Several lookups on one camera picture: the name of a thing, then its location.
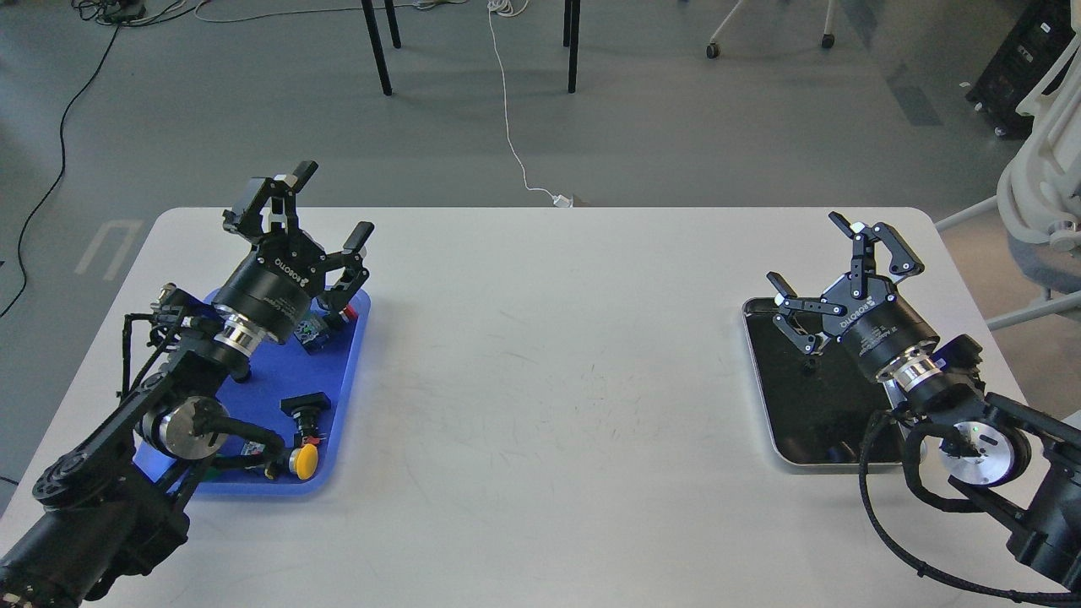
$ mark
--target white table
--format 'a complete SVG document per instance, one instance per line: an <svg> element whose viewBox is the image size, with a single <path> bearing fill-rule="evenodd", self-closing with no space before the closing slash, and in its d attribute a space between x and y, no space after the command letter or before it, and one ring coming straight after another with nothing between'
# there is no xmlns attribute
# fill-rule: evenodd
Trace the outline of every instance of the white table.
<svg viewBox="0 0 1081 608"><path fill-rule="evenodd" d="M328 250L376 225L333 478L299 500L197 498L188 543L96 605L1013 606L918 579L870 529L854 475L796 474L769 446L740 306L772 295L768 270L815 295L848 268L827 211L302 209ZM944 339L973 335L988 388L1022 398L931 221L841 211L900 230L927 266L902 293ZM219 224L216 209L158 221L28 479L115 406L123 313L165 281L205 293L243 257ZM1004 491L1023 504L1035 460ZM932 488L945 478L925 466ZM30 486L0 521L4 551L40 516ZM923 505L899 471L871 492L930 563L1060 591L990 517Z"/></svg>

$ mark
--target floor marking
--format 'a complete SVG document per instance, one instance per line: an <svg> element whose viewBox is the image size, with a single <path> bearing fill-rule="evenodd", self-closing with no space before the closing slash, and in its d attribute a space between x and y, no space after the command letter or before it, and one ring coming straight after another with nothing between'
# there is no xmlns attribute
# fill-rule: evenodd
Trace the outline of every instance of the floor marking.
<svg viewBox="0 0 1081 608"><path fill-rule="evenodd" d="M112 262L109 263L109 267L105 270L105 275L102 276L103 280L111 281L117 278L117 273L120 272L120 265L123 264L124 259L128 257L128 252L131 251L132 244L135 243L135 237L138 236L139 229L143 227L142 220L112 220L102 224L102 227L97 229L97 234L90 241L90 246L86 247L86 251L83 252L82 259L79 260L79 265L75 267L75 274L82 275L86 273L86 268L90 267L90 263L97 255L97 250L102 248L102 243L105 242L105 237L108 236L114 228L123 232L123 241L117 249L117 253L112 256Z"/></svg>

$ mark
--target office chair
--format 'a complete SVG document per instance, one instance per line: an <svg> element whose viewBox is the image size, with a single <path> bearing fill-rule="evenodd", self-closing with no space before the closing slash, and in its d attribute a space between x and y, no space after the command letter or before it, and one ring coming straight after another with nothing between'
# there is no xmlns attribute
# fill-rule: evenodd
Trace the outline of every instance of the office chair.
<svg viewBox="0 0 1081 608"><path fill-rule="evenodd" d="M998 209L1007 230L1010 254L1025 277L1040 287L1040 296L1028 306L988 319L992 330L1052 314L1081 321L1079 47L1081 37L1075 36L1018 104L1018 114L1033 117L1032 134L1002 172L996 195L935 224L940 233ZM1044 94L1063 69L1062 83Z"/></svg>
<svg viewBox="0 0 1081 608"><path fill-rule="evenodd" d="M738 2L736 2L736 5L733 6L731 11L729 11L729 14L724 17L724 21L721 22L721 25L717 28L717 31L713 32L713 36L709 39L709 43L706 44L707 57L716 60L718 56L720 56L721 49L717 44L717 39L721 37L721 31L724 30L724 26L726 26L729 22L731 22L732 18L736 16L736 13L739 12L739 9L744 6L744 3L747 0L739 0ZM826 4L826 27L824 28L822 35L823 49L830 49L833 47L833 40L835 40L833 16L836 13L837 13L837 0L829 0L829 2Z"/></svg>

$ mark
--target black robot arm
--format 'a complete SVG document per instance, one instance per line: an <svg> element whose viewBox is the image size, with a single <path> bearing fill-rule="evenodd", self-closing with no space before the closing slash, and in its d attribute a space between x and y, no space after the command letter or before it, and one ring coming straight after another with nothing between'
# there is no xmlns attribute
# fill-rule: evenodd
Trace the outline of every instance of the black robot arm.
<svg viewBox="0 0 1081 608"><path fill-rule="evenodd" d="M241 203L226 211L225 228L252 250L211 305L170 283L150 314L125 319L125 341L131 320L149 320L157 348L131 385L125 360L118 408L35 484L45 514L0 558L0 608L75 607L103 597L118 577L148 574L187 541L184 508L211 466L255 466L281 453L281 437L230 418L214 396L229 378L244 381L264 338L283 342L313 299L351 296L368 278L362 248L372 224L358 224L345 251L330 255L299 228L294 195L316 168L309 161L292 175L253 180ZM326 273L342 267L344 287L325 290ZM144 379L163 354L166 361ZM173 459L157 479L132 461L136 435ZM265 449L218 455L229 435Z"/></svg>
<svg viewBox="0 0 1081 608"><path fill-rule="evenodd" d="M961 335L938 347L939 338L900 298L900 279L919 274L923 264L897 232L886 224L849 224L838 213L830 219L853 240L850 270L819 298L801 299L780 275L770 273L777 289L774 323L792 344L818 354L836 341L870 382L899 395L895 408L877 426L869 425L863 453L884 431L888 420L907 433L903 450L905 479L921 501L947 512L983 512L1009 529L1006 548L1014 557L1072 593L1032 593L993 590L961 581L919 561L896 545L873 516L866 493L866 462L860 489L876 530L888 546L929 576L952 586L1046 606L1081 606L1081 431L1013 399L985 393L979 378L979 345ZM893 254L890 276L879 275L875 244ZM809 334L796 321L796 312L819 314L824 331ZM1040 439L1051 463L1028 507L1006 500L992 488L1019 477L1030 461L1029 441ZM925 437L938 437L939 455L950 473L950 486L963 498L947 499L923 487L920 447Z"/></svg>

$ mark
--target yellow cap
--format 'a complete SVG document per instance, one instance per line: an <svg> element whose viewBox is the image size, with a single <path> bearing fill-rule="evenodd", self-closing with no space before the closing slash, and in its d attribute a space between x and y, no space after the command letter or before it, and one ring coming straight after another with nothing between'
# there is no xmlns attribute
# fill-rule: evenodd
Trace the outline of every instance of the yellow cap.
<svg viewBox="0 0 1081 608"><path fill-rule="evenodd" d="M302 481L307 481L316 474L318 464L319 450L311 444L305 444L301 449L293 450L293 458L289 459L289 467Z"/></svg>

